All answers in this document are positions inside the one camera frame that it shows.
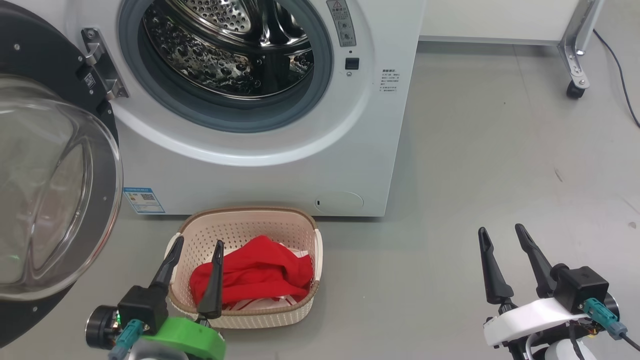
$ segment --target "black cable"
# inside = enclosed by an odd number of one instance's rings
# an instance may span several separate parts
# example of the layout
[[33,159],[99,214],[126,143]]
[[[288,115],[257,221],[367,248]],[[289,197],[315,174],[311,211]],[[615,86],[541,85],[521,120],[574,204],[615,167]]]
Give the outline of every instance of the black cable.
[[569,340],[571,340],[571,345],[573,345],[573,351],[578,356],[578,359],[584,360],[584,355],[582,355],[582,350],[580,350],[580,346],[578,345],[578,341],[575,339],[575,322],[569,322]]
[[620,337],[623,338],[629,345],[633,346],[634,349],[640,351],[640,345],[636,344],[633,340],[629,339],[627,333],[620,334]]
[[611,49],[611,46],[609,46],[609,44],[607,44],[607,42],[600,36],[600,34],[598,34],[596,29],[593,29],[593,33],[598,37],[600,42],[603,43],[603,45],[606,46],[607,49],[609,49],[611,56],[613,56],[613,60],[616,60],[616,64],[618,64],[618,70],[620,71],[620,81],[622,82],[622,90],[624,90],[625,98],[627,99],[627,106],[629,107],[629,111],[631,112],[631,117],[634,118],[636,125],[640,127],[640,122],[638,122],[636,114],[634,113],[634,109],[631,107],[631,102],[629,101],[629,94],[627,94],[627,86],[625,85],[625,77],[622,74],[622,66],[620,66],[620,61],[618,61],[618,57],[616,57],[616,54]]

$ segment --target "laundry basket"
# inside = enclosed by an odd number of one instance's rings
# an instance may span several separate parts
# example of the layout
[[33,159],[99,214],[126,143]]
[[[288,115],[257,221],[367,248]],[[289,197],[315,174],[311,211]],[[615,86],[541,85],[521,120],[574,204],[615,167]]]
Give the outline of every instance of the laundry basket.
[[218,240],[225,249],[238,249],[258,235],[291,249],[306,250],[311,257],[314,278],[310,291],[299,303],[265,310],[223,310],[222,317],[209,320],[214,328],[260,329],[294,324],[311,310],[320,285],[323,246],[316,222],[309,215],[289,208],[227,208],[208,210],[189,217],[167,246],[171,249],[178,236],[184,237],[182,254],[173,269],[169,299],[179,311],[196,318],[189,278],[196,267],[211,261]]

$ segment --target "warning label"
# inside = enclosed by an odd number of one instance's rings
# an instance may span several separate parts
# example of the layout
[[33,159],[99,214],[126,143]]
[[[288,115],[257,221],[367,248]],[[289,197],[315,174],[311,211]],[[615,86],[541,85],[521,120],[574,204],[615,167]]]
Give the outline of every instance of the warning label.
[[395,69],[382,69],[380,76],[380,92],[397,92],[400,83],[400,73]]
[[356,33],[353,30],[351,14],[346,0],[329,0],[326,2],[333,17],[335,29],[338,31],[340,46],[356,46]]
[[124,188],[133,210],[138,214],[164,214],[164,209],[150,188]]

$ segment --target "door hinge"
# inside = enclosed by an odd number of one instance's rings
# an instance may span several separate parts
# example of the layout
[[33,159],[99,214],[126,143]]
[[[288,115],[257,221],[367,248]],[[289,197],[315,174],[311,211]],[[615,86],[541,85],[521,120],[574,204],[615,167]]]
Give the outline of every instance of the door hinge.
[[116,70],[100,31],[96,28],[84,28],[81,31],[84,46],[88,54],[84,57],[87,65],[93,67],[102,80],[107,101],[117,97],[129,97],[122,78]]

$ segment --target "caster wheel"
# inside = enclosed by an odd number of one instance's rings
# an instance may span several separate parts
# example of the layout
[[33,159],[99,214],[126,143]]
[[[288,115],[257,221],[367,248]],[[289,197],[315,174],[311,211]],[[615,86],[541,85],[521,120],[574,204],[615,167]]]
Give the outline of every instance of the caster wheel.
[[580,99],[584,94],[584,89],[581,89],[572,82],[569,83],[569,86],[566,88],[566,96],[570,99]]

